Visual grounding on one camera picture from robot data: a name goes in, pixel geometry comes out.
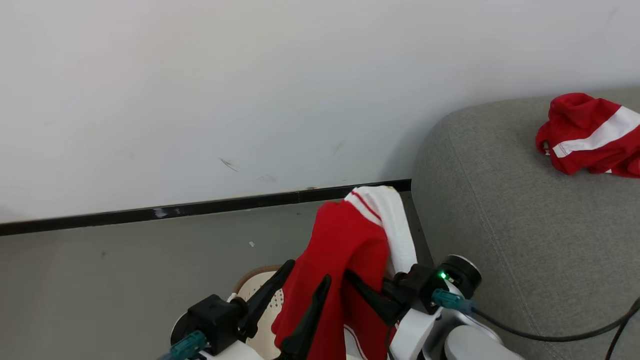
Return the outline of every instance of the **red garment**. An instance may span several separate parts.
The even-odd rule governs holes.
[[[587,168],[593,174],[640,178],[639,125],[640,114],[624,106],[587,94],[565,94],[551,102],[536,145],[568,175]]]
[[[380,219],[373,210],[368,210],[369,216],[373,214]],[[366,219],[350,202],[329,202],[320,207],[309,245],[296,260],[283,287],[284,305],[271,327],[276,334],[276,346],[280,347],[282,340],[291,335],[316,287],[329,274],[332,284],[308,359],[345,359],[345,329],[357,336],[364,358],[386,359],[387,326],[342,278],[348,268],[372,289],[380,291],[388,257],[389,246],[382,226]]]

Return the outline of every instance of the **black cable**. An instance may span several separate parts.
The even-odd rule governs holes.
[[[385,344],[387,345],[387,354],[389,354],[389,360],[396,360],[394,358],[394,355],[391,353],[391,349],[389,348],[389,345],[391,345],[391,341],[389,341],[391,339],[391,329],[393,329],[394,327],[396,327],[395,324],[389,327],[389,330],[387,331],[387,340],[385,341]]]
[[[640,309],[640,298],[638,298],[636,300],[636,302],[631,305],[631,308],[629,309],[629,311],[624,314],[621,318],[617,319],[616,321],[610,323],[609,325],[603,326],[599,329],[595,329],[593,331],[589,331],[589,332],[584,332],[582,334],[576,334],[576,335],[569,335],[569,336],[540,336],[540,335],[535,335],[535,334],[529,334],[527,332],[522,332],[519,330],[516,330],[512,327],[508,327],[507,325],[504,325],[503,323],[500,323],[498,320],[490,317],[489,315],[485,314],[484,312],[482,312],[481,310],[477,309],[477,308],[472,308],[472,312],[478,314],[479,316],[483,317],[486,321],[494,324],[495,326],[501,328],[502,330],[508,331],[511,334],[520,336],[522,338],[527,338],[527,339],[531,339],[531,340],[538,340],[538,341],[546,341],[549,343],[566,343],[569,341],[577,341],[577,340],[584,340],[584,339],[588,339],[588,338],[593,338],[594,336],[598,336],[598,335],[602,335],[605,332],[609,332],[613,329],[615,329],[616,327],[620,326],[623,323],[626,323],[627,321],[629,321],[629,319],[631,318],[631,316],[633,316],[638,309]]]
[[[639,303],[640,303],[640,298],[638,298],[636,302],[633,305],[631,305],[631,309],[633,309],[634,306],[638,306]],[[629,323],[629,320],[630,319],[627,319],[627,321],[621,323],[620,326],[618,327],[618,331],[616,331],[616,334],[613,336],[613,340],[611,340],[611,344],[609,345],[609,349],[607,350],[607,356],[604,358],[604,360],[611,360],[611,356],[613,355],[613,349],[616,347],[616,344],[618,343],[618,339],[620,339],[620,335],[622,335],[622,331],[625,329],[625,327]]]

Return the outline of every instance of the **gray fabric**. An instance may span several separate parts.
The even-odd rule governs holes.
[[[640,111],[640,88],[592,93]],[[412,194],[434,261],[471,259],[474,300],[513,327],[548,336],[589,331],[640,295],[640,179],[567,176],[537,152],[553,97],[494,102],[450,114],[423,143]],[[614,332],[541,343],[499,332],[527,359],[603,359]],[[615,359],[640,357],[640,315]]]

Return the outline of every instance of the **red and white garment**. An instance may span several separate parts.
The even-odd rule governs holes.
[[[344,200],[317,212],[311,240],[282,288],[284,304],[271,326],[275,345],[291,335],[325,274],[331,288],[308,356],[339,360],[387,358],[388,327],[347,281],[350,269],[380,291],[385,271],[408,272],[416,263],[400,195],[387,186],[355,188]]]
[[[551,102],[549,121],[536,136],[538,150],[572,175],[582,168],[640,177],[640,114],[605,99],[572,93]]]

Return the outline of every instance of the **sofa seam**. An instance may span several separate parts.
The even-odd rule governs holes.
[[[540,334],[540,329],[536,325],[535,321],[533,321],[533,315],[531,314],[531,311],[529,310],[529,306],[527,305],[527,302],[524,300],[524,296],[522,295],[522,291],[521,291],[520,287],[518,286],[518,284],[515,281],[515,276],[513,275],[513,271],[511,270],[511,267],[509,266],[509,263],[507,262],[506,256],[504,256],[504,253],[502,251],[502,247],[496,241],[497,237],[495,235],[495,231],[493,230],[493,226],[489,222],[489,219],[487,218],[486,213],[484,212],[484,208],[482,206],[482,203],[481,203],[479,197],[477,196],[476,191],[474,190],[473,186],[471,185],[471,181],[469,180],[469,176],[467,174],[467,170],[463,166],[462,161],[460,160],[460,155],[458,154],[458,151],[456,150],[456,147],[453,144],[453,141],[451,140],[451,132],[449,131],[449,124],[446,122],[446,120],[445,120],[445,123],[444,123],[444,128],[445,128],[445,132],[447,133],[447,139],[449,140],[449,145],[451,146],[451,149],[453,150],[453,154],[456,157],[456,161],[458,162],[458,165],[460,166],[460,169],[462,169],[462,173],[465,176],[465,181],[467,183],[467,187],[469,188],[469,190],[471,191],[471,195],[473,196],[474,205],[476,206],[476,209],[478,210],[480,221],[482,221],[482,224],[483,224],[485,230],[487,231],[487,234],[489,236],[489,240],[491,241],[491,244],[493,246],[493,250],[496,252],[496,254],[498,255],[498,258],[500,259],[500,263],[502,265],[501,267],[503,269],[505,269],[505,271],[509,274],[508,281],[509,281],[509,284],[511,285],[511,288],[515,291],[515,295],[517,296],[518,307],[520,308],[520,311],[522,312],[522,314],[527,319],[527,322],[529,323],[529,325],[538,334]],[[553,345],[551,345],[549,343],[546,343],[546,342],[543,342],[543,346],[549,352],[549,354],[551,356],[553,356],[554,358],[558,358],[559,357],[560,359],[566,360],[564,355],[562,355],[562,353],[560,353],[559,349],[557,349]]]

